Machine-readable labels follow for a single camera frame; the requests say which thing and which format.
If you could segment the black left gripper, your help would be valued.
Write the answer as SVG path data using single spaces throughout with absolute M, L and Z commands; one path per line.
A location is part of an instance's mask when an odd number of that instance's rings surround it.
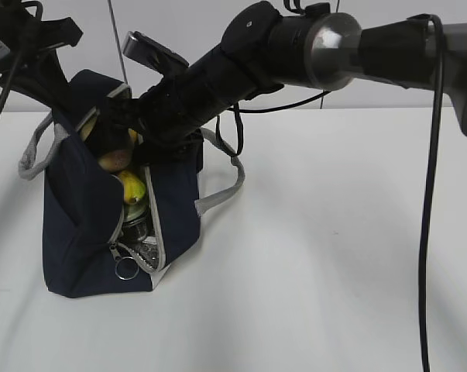
M 34 101 L 76 115 L 75 92 L 67 80 L 57 49 L 75 47 L 83 35 L 70 18 L 44 20 L 39 1 L 0 1 L 0 75 L 19 69 L 13 84 Z

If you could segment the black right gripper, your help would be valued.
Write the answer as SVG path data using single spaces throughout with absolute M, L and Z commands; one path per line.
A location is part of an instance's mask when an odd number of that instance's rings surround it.
M 222 41 L 194 64 L 154 40 L 128 40 L 124 54 L 163 77 L 139 98 L 106 98 L 90 137 L 116 150 L 133 129 L 144 139 L 133 151 L 136 163 L 184 160 L 205 123 L 256 93 L 245 43 Z

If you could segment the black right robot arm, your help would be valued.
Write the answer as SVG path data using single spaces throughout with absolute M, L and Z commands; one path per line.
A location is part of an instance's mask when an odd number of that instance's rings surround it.
M 337 91 L 355 79 L 447 95 L 467 136 L 467 23 L 441 25 L 422 14 L 363 29 L 327 3 L 284 16 L 261 1 L 240 12 L 193 64 L 139 33 L 129 44 L 131 58 L 162 80 L 139 98 L 107 98 L 98 122 L 118 133 L 135 130 L 153 156 L 179 150 L 241 101 L 287 85 Z

